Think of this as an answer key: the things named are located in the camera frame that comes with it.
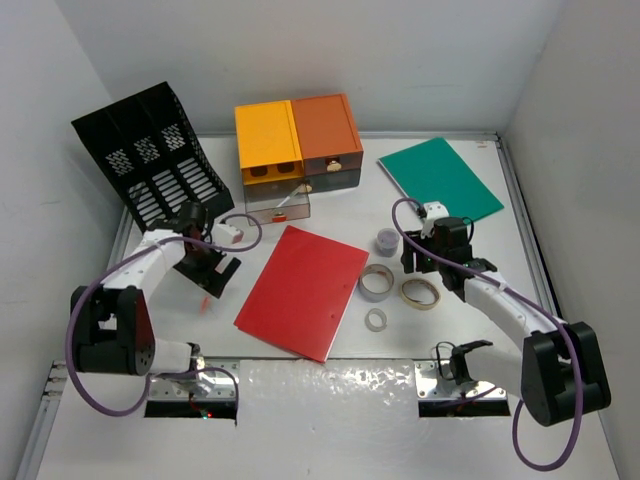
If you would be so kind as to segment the red and white pen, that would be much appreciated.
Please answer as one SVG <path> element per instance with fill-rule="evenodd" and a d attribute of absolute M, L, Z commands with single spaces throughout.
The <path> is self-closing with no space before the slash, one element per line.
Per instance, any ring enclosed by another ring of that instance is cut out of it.
<path fill-rule="evenodd" d="M 203 315 L 207 312 L 209 305 L 211 302 L 211 298 L 209 296 L 206 296 L 203 298 L 201 305 L 200 305 L 200 314 Z"/>

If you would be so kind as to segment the grey wide tape roll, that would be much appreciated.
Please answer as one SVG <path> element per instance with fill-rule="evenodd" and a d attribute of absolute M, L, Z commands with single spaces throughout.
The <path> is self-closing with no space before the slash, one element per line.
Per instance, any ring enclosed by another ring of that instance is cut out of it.
<path fill-rule="evenodd" d="M 388 267 L 381 264 L 370 264 L 360 274 L 358 289 L 367 301 L 378 303 L 390 295 L 394 283 L 394 275 Z"/>

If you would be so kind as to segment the beige masking tape roll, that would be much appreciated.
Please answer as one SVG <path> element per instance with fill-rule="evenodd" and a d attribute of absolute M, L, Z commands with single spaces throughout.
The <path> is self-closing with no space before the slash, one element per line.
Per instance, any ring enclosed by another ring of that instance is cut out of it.
<path fill-rule="evenodd" d="M 403 302 L 419 311 L 434 309 L 441 300 L 439 290 L 429 281 L 412 278 L 404 281 L 399 287 Z"/>

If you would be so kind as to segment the red folder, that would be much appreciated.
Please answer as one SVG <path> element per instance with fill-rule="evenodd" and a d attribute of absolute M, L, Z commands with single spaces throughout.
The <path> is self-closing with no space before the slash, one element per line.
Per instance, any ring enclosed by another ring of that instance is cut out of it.
<path fill-rule="evenodd" d="M 286 227 L 234 325 L 324 363 L 368 257 L 362 249 Z"/>

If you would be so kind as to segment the small clear drawer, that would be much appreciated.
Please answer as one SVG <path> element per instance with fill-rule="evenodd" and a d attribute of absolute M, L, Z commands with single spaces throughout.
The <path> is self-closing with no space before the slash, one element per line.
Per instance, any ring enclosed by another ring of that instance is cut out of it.
<path fill-rule="evenodd" d="M 245 213 L 261 225 L 309 218 L 311 205 L 308 194 L 304 179 L 246 185 Z"/>

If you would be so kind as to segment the orange yellow drawer cabinet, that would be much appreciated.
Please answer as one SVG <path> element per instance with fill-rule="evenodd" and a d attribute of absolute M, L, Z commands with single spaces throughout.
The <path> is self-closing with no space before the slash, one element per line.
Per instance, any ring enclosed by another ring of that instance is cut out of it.
<path fill-rule="evenodd" d="M 312 193 L 355 188 L 364 148 L 344 93 L 237 106 L 246 187 L 305 182 Z"/>

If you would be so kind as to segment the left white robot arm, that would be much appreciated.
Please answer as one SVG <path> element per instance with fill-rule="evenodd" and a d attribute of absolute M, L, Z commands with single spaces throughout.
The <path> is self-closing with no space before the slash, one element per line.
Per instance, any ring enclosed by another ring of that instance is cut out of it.
<path fill-rule="evenodd" d="M 171 270 L 215 298 L 222 295 L 240 260 L 183 241 L 201 240 L 209 218 L 204 205 L 182 204 L 176 217 L 152 223 L 128 264 L 100 280 L 91 293 L 76 289 L 70 352 L 77 371 L 145 376 L 194 368 L 196 346 L 158 339 L 147 300 Z"/>

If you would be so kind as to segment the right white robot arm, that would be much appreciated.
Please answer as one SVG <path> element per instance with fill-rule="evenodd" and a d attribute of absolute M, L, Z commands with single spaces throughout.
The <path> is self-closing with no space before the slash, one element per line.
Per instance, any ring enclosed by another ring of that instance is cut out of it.
<path fill-rule="evenodd" d="M 438 273 L 448 291 L 482 312 L 521 353 L 504 357 L 488 340 L 458 345 L 449 360 L 452 381 L 467 384 L 481 370 L 494 385 L 518 395 L 542 426 L 571 419 L 578 396 L 583 413 L 610 406 L 596 332 L 584 322 L 567 324 L 542 312 L 509 287 L 492 262 L 474 255 L 463 219 L 443 217 L 430 233 L 405 231 L 402 238 L 405 272 Z"/>

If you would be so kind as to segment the small clear tape roll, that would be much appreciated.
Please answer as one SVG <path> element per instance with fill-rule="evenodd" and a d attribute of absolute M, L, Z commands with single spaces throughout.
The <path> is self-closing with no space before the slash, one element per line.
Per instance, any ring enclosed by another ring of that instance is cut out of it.
<path fill-rule="evenodd" d="M 372 308 L 365 314 L 364 324 L 369 331 L 379 333 L 387 328 L 388 319 L 384 311 Z"/>

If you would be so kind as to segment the green folder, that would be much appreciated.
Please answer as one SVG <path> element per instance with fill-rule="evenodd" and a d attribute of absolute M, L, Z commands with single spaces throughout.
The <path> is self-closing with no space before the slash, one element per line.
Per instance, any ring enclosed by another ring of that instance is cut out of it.
<path fill-rule="evenodd" d="M 451 216 L 479 221 L 504 208 L 444 138 L 383 156 L 379 163 L 406 197 L 439 202 Z"/>

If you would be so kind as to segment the black mesh file organizer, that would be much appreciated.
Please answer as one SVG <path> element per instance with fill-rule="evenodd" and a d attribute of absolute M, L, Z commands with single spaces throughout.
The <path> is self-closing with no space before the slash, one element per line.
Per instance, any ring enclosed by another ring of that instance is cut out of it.
<path fill-rule="evenodd" d="M 71 122 L 140 230 L 186 202 L 209 219 L 234 208 L 174 90 L 162 82 Z"/>

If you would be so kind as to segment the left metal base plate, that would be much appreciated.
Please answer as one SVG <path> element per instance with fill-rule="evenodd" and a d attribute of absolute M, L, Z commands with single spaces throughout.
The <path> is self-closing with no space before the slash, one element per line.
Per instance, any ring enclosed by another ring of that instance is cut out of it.
<path fill-rule="evenodd" d="M 236 358 L 202 357 L 195 363 L 196 374 L 167 374 L 151 380 L 151 401 L 196 402 L 235 401 L 234 384 L 240 383 L 240 360 Z"/>

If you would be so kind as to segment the metal base plate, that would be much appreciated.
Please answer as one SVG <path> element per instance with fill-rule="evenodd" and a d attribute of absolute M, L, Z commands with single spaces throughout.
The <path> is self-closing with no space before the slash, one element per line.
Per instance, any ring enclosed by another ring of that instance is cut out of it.
<path fill-rule="evenodd" d="M 471 398 L 472 400 L 506 400 L 504 389 L 487 381 L 471 381 L 458 385 L 451 378 L 449 361 L 436 359 L 416 360 L 414 378 L 419 401 L 448 402 Z"/>
<path fill-rule="evenodd" d="M 236 358 L 202 357 L 195 363 L 196 374 L 167 374 L 151 380 L 151 401 L 196 402 L 235 401 L 234 384 L 240 383 L 240 360 Z"/>

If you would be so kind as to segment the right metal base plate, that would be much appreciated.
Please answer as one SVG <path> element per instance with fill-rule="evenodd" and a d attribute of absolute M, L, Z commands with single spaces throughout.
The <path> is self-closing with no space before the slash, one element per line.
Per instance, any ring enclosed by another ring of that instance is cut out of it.
<path fill-rule="evenodd" d="M 506 400 L 504 389 L 487 381 L 471 381 L 458 385 L 451 378 L 449 361 L 436 359 L 416 360 L 414 378 L 419 401 L 448 402 L 471 398 L 472 400 Z"/>

